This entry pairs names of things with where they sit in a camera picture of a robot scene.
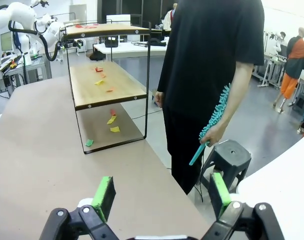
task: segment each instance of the plastic stool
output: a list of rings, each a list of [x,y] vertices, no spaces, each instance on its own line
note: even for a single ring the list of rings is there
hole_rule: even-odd
[[[303,92],[301,92],[298,95],[298,97],[294,103],[293,110],[296,111],[297,113],[299,113],[300,115],[304,114],[304,93]]]
[[[201,172],[201,183],[209,189],[209,181],[204,177],[206,170],[216,166],[223,171],[223,180],[230,189],[235,178],[237,185],[244,179],[251,161],[251,154],[234,140],[226,140],[213,147]]]

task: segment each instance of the white wall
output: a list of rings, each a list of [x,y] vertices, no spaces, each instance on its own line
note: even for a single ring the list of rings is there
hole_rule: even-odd
[[[69,12],[70,5],[77,4],[86,4],[86,19],[96,20],[97,19],[97,0],[47,0],[49,6],[42,7],[38,5],[34,8],[37,17],[42,17],[44,14],[56,15],[56,14],[65,14]],[[0,0],[0,5],[9,5],[12,2],[21,2],[27,5],[30,5],[31,0]],[[69,15],[63,15],[58,17],[59,21],[68,21]],[[8,32],[8,27],[0,29],[0,34]],[[92,44],[87,44],[88,48],[92,48]]]
[[[285,32],[285,41],[298,35],[304,27],[304,0],[262,0],[267,32]]]

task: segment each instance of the short sleeve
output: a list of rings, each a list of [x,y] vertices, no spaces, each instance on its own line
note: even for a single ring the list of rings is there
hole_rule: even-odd
[[[264,9],[261,0],[244,0],[236,27],[236,61],[264,65]]]

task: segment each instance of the shelf bottom tier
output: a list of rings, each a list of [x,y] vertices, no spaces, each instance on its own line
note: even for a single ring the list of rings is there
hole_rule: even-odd
[[[112,117],[111,110],[115,111],[116,119],[107,124]],[[79,110],[76,115],[86,154],[143,138],[143,134],[120,103]],[[120,132],[112,132],[110,128],[115,127],[119,127]],[[86,146],[88,140],[93,140],[91,146]]]

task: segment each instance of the floor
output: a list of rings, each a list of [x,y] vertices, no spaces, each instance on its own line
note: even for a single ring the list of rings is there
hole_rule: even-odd
[[[90,62],[89,58],[84,54],[76,56],[69,54],[70,64],[77,65]],[[150,64],[150,87],[152,91],[158,87],[158,82],[162,70],[164,57],[151,57]],[[122,58],[115,59],[121,67],[128,71],[133,77],[146,85],[147,77],[147,58]],[[67,61],[63,63],[51,63],[52,76],[61,77],[68,74]],[[258,88],[258,81],[252,79],[250,82],[248,93],[241,106],[235,113],[230,122],[222,140],[232,139],[239,142],[252,155],[251,164],[247,171],[247,176],[253,174],[292,145],[294,145],[301,136],[297,134],[297,128],[300,116],[291,110],[285,108],[282,114],[272,109],[272,102],[276,98],[278,91],[273,87]],[[6,105],[6,99],[0,99],[0,111]],[[132,118],[137,118],[134,122],[140,130],[144,128],[144,102],[141,100],[127,102],[123,104]],[[167,167],[171,167],[171,157],[167,152],[166,135],[163,123],[163,113],[154,104],[149,105],[148,117],[148,135],[147,141],[154,149],[160,160]],[[215,221],[212,205],[207,194],[207,190],[202,187],[203,200],[194,189],[188,197],[193,201],[200,213],[207,219]],[[247,239],[244,234],[235,233],[232,239]]]

